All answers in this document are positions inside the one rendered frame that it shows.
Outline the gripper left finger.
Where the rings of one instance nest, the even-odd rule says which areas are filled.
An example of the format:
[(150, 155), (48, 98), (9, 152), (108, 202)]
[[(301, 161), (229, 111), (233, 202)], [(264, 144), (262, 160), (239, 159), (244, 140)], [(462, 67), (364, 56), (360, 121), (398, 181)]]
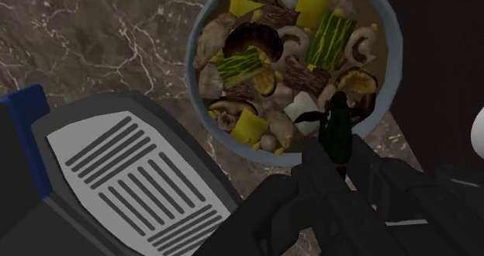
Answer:
[(302, 162), (290, 175), (269, 175), (194, 256), (282, 256), (307, 228), (323, 256), (406, 256), (315, 138), (305, 140)]

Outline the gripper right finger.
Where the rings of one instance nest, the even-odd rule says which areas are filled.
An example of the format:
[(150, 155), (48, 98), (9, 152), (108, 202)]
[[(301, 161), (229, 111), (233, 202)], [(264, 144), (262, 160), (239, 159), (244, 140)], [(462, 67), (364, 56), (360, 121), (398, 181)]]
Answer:
[(348, 176), (410, 256), (484, 256), (484, 173), (443, 164), (429, 177), (355, 135)]

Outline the white rounded object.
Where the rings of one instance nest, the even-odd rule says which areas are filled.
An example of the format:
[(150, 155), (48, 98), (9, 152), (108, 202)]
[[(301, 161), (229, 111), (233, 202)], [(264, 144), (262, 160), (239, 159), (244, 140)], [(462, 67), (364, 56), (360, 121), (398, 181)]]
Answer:
[(484, 107), (479, 111), (471, 128), (471, 144), (473, 150), (484, 159)]

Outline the blue bowl of mushroom soup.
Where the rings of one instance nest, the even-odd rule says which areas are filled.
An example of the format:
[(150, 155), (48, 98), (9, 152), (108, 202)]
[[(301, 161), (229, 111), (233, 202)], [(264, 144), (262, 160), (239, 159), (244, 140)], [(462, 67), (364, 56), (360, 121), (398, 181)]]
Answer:
[(366, 136), (389, 111), (402, 79), (403, 36), (388, 0), (208, 0), (188, 38), (185, 71), (205, 128), (235, 154), (280, 167), (341, 91), (365, 115)]

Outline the grey appliance with white vent panel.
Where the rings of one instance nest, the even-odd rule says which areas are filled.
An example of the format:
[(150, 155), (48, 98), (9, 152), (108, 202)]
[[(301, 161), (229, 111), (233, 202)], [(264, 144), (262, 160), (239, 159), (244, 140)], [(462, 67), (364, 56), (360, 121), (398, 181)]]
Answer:
[(239, 204), (140, 92), (58, 109), (39, 85), (0, 97), (0, 256), (192, 256)]

